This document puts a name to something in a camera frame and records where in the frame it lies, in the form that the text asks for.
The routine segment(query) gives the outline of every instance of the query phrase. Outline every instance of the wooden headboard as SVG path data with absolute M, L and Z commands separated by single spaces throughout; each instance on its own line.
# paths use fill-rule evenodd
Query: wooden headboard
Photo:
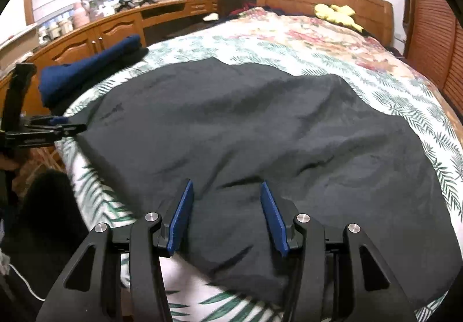
M 258 6 L 281 8 L 287 13 L 314 15 L 318 3 L 328 6 L 348 5 L 354 9 L 355 22 L 374 35 L 383 46 L 391 45 L 394 30 L 394 15 L 390 2 L 383 0 L 258 0 Z

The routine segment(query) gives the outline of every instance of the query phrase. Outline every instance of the bed sheet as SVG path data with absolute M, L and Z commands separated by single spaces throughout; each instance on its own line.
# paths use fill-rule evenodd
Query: bed sheet
M 145 72 L 176 62 L 215 57 L 230 65 L 255 62 L 294 76 L 336 74 L 372 108 L 400 115 L 420 138 L 438 176 L 460 248 L 463 248 L 463 151 L 461 124 L 426 78 L 397 60 L 376 40 L 305 16 L 278 16 L 254 8 L 239 19 L 149 47 L 143 61 L 126 68 L 84 93 L 66 111 L 73 115 L 90 101 Z M 117 201 L 75 140 L 57 142 L 76 200 L 91 229 L 99 222 L 112 227 L 134 221 Z M 128 255 L 121 279 L 128 285 Z M 161 258 L 168 300 L 177 321 L 270 321 L 281 308 L 215 286 L 178 255 Z M 416 311 L 425 321 L 445 295 Z

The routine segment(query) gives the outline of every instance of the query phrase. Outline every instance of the yellow plush toy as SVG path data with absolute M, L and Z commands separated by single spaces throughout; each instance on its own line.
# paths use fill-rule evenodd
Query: yellow plush toy
M 351 18 L 355 14 L 355 11 L 352 10 L 349 6 L 336 6 L 331 5 L 328 7 L 324 4 L 318 4 L 315 6 L 315 15 L 317 18 L 327 20 L 331 23 L 343 24 L 346 27 L 355 28 L 358 32 L 362 32 L 363 27 L 355 23 Z

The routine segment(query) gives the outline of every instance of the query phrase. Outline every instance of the white cable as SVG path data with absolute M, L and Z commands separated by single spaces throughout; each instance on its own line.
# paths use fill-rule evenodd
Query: white cable
M 24 283 L 26 283 L 26 286 L 27 286 L 27 289 L 29 290 L 29 292 L 37 299 L 37 300 L 40 300 L 40 301 L 45 301 L 44 298 L 40 298 L 39 296 L 37 296 L 34 291 L 32 290 L 31 286 L 29 285 L 29 283 L 27 282 L 27 280 L 24 278 L 24 276 L 22 276 L 18 270 L 16 270 L 16 267 L 13 266 L 11 263 L 10 263 L 10 267 L 14 270 L 15 273 L 17 273 L 17 275 L 23 280 Z

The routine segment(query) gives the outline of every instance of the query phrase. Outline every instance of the metal screw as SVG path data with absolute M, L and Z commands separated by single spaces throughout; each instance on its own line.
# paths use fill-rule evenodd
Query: metal screw
M 149 212 L 145 215 L 145 220 L 147 222 L 154 222 L 159 218 L 159 215 L 156 212 Z
M 307 214 L 297 215 L 297 221 L 301 223 L 308 223 L 310 221 L 310 216 Z
M 359 233 L 360 232 L 360 227 L 355 223 L 349 224 L 348 228 L 349 228 L 349 231 L 351 231 L 352 233 Z
M 95 231 L 97 231 L 98 233 L 101 233 L 101 232 L 106 231 L 107 228 L 108 226 L 105 223 L 98 223 L 95 226 Z

